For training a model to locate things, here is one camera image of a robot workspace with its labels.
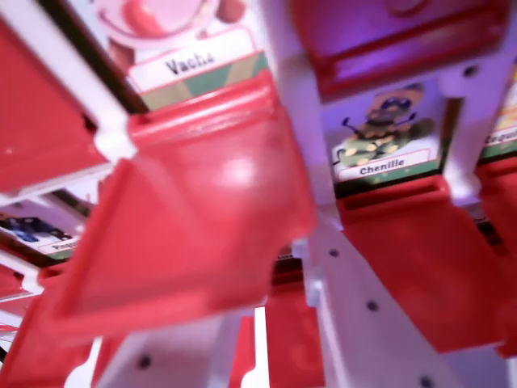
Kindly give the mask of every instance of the cartoon caterpillar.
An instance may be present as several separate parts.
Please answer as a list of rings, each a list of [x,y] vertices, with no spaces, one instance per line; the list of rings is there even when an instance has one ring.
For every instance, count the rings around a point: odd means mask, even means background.
[[[407,120],[396,122],[397,118],[406,116],[422,97],[423,87],[420,84],[381,93],[374,99],[366,115],[367,121],[360,129],[348,124],[349,117],[343,120],[343,126],[354,134],[346,138],[336,151],[334,165],[362,166],[432,133],[435,122],[429,118],[413,122],[416,117],[414,112]]]

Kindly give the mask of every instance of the red plastic panel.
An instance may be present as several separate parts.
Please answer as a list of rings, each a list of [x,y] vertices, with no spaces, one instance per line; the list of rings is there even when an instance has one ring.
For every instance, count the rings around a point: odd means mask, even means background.
[[[316,310],[302,282],[276,286],[266,304],[271,388],[325,386]]]
[[[106,162],[81,112],[0,21],[0,192]]]
[[[31,305],[7,353],[0,386],[62,388],[69,373],[88,358],[90,344],[66,346],[41,330],[40,320],[52,299],[52,290],[47,289]]]
[[[346,236],[441,352],[502,340],[511,286],[439,176],[340,202]]]
[[[291,0],[323,94],[429,69],[494,46],[507,0]]]
[[[517,259],[517,157],[486,164],[477,173],[486,214]]]
[[[105,184],[48,326],[116,335],[257,303],[315,224],[269,74],[137,117],[141,152]]]

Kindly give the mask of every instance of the white label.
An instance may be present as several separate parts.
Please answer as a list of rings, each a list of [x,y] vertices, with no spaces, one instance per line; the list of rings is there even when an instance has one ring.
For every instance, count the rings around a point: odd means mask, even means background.
[[[485,139],[485,147],[495,146],[497,144],[506,143],[517,138],[517,127],[510,127],[501,129],[500,131],[492,132]]]
[[[375,162],[364,164],[363,166],[341,170],[338,172],[338,178],[339,180],[344,181],[397,170],[399,168],[429,162],[430,156],[431,152],[429,150],[418,150],[408,154],[394,156],[392,158],[382,158]]]
[[[140,92],[202,74],[256,52],[250,33],[244,28],[143,61],[129,70],[129,76]]]
[[[77,237],[70,238],[68,240],[52,242],[48,245],[38,247],[38,251],[45,253],[46,255],[51,255],[53,253],[75,249],[75,247],[78,245],[78,242],[79,238]]]

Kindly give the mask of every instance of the white plastic post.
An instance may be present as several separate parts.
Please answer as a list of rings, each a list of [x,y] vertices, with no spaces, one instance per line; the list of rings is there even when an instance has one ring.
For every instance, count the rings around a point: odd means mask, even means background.
[[[304,156],[316,203],[336,225],[341,225],[323,136],[316,75],[292,25],[288,2],[254,0],[252,6],[264,34],[268,64]]]
[[[474,169],[485,139],[494,129],[516,57],[517,11],[514,7],[506,38],[496,53],[460,63],[440,74],[441,91],[447,97],[464,98],[443,169],[455,205],[479,201],[481,183]]]
[[[328,388],[462,386],[330,220],[320,214],[316,231],[293,250],[317,307]]]
[[[242,312],[133,333],[120,345],[98,388],[227,388]]]

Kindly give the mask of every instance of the screw hole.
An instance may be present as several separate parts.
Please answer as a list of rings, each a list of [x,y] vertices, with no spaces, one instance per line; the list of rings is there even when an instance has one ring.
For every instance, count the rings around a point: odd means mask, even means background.
[[[463,76],[466,78],[472,77],[472,76],[476,75],[478,70],[479,70],[479,68],[476,65],[469,66],[465,70],[463,70]]]
[[[377,302],[375,301],[368,301],[366,303],[366,307],[370,310],[370,311],[378,311],[379,310],[379,305],[377,304]]]
[[[429,376],[422,376],[420,378],[420,386],[422,388],[434,388],[435,383],[432,381],[432,379]]]
[[[82,113],[81,116],[86,131],[88,131],[90,135],[95,135],[95,132],[97,131],[97,125],[95,125],[91,118],[85,115],[84,113]]]
[[[147,369],[151,366],[151,357],[146,354],[138,360],[138,369]]]

